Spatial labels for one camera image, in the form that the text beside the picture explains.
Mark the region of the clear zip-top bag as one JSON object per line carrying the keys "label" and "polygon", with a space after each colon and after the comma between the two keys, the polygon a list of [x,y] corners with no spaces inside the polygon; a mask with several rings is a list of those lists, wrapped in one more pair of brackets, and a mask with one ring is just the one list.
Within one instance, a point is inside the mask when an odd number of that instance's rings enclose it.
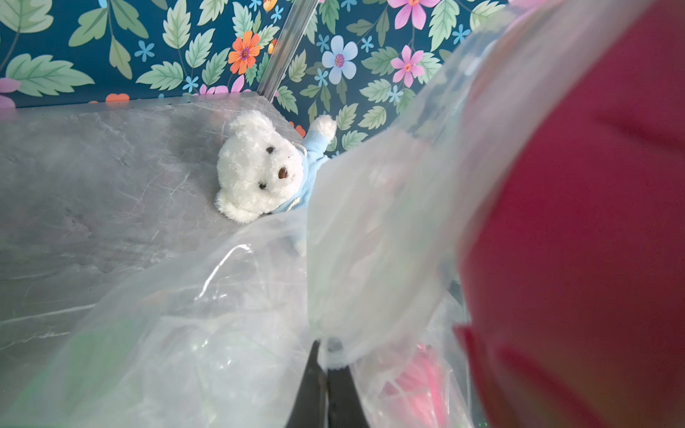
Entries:
{"label": "clear zip-top bag", "polygon": [[118,284],[4,427],[285,427],[310,349],[370,427],[469,427],[458,255],[542,121],[649,7],[508,5],[410,108],[326,163],[307,208]]}

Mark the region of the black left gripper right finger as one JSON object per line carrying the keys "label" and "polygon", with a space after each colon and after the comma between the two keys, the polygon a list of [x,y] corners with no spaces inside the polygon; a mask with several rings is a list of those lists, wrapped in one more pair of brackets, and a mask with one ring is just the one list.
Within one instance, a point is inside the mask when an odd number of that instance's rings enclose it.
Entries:
{"label": "black left gripper right finger", "polygon": [[328,426],[370,427],[349,367],[328,371]]}

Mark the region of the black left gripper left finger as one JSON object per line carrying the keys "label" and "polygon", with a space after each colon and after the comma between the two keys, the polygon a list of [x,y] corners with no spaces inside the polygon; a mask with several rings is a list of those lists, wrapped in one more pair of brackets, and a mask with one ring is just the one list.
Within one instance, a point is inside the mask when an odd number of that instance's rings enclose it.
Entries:
{"label": "black left gripper left finger", "polygon": [[328,380],[318,362],[319,347],[320,341],[315,341],[311,346],[286,428],[324,428],[326,425]]}

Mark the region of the pink dragon fruit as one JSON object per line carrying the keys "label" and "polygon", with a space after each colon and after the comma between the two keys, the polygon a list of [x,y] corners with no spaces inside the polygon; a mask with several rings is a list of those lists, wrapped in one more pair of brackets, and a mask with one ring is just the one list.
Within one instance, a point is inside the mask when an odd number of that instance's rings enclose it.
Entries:
{"label": "pink dragon fruit", "polygon": [[683,2],[651,5],[540,124],[460,274],[491,426],[683,426]]}

